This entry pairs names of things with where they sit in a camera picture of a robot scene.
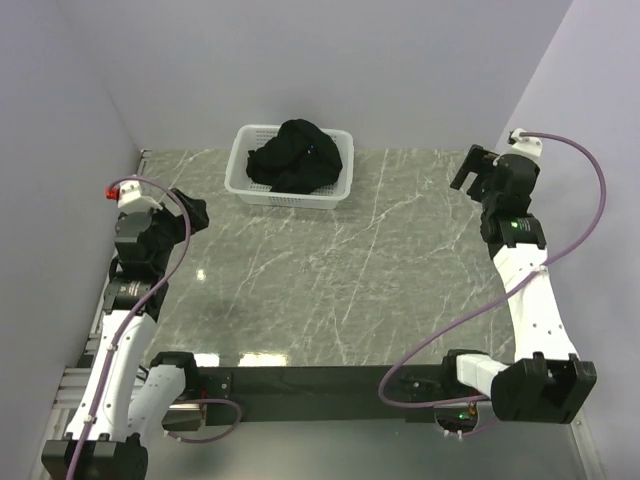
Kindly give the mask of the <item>black t shirt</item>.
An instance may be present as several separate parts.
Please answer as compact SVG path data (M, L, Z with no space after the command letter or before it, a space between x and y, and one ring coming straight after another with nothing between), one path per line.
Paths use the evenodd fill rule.
M336 183L342 169L331 137L307 120L292 119L264 146L248 152L246 174L271 192L306 195Z

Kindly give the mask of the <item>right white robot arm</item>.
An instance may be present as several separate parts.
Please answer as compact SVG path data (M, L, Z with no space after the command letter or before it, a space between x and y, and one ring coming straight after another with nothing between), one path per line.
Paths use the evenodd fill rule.
M481 237L508 293L515 353L505 365L474 350L451 350L439 387L460 399L471 389L488 397L503 421L568 424L595 386L595 365L579 358L561 320L544 263L547 242L529 213L540 147L513 146L499 155L471 146L450 186L476 177L468 196L481 204Z

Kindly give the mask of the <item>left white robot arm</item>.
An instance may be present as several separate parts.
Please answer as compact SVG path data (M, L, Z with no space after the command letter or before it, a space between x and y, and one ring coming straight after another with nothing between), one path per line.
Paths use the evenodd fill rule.
M113 186L106 195L120 213L100 340L73 418L61 439L44 445L41 462L53 479L145 478L148 443L170 406L201 390L191 353L161 353L145 379L138 375L175 272L170 256L208 227L206 203L172 189L169 197L179 209L172 213L137 181Z

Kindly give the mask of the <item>white plastic basket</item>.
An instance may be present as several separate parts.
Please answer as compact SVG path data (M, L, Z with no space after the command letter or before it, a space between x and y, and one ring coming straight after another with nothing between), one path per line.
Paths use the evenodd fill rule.
M242 126L225 188L249 205L333 210L351 192L354 140L302 120Z

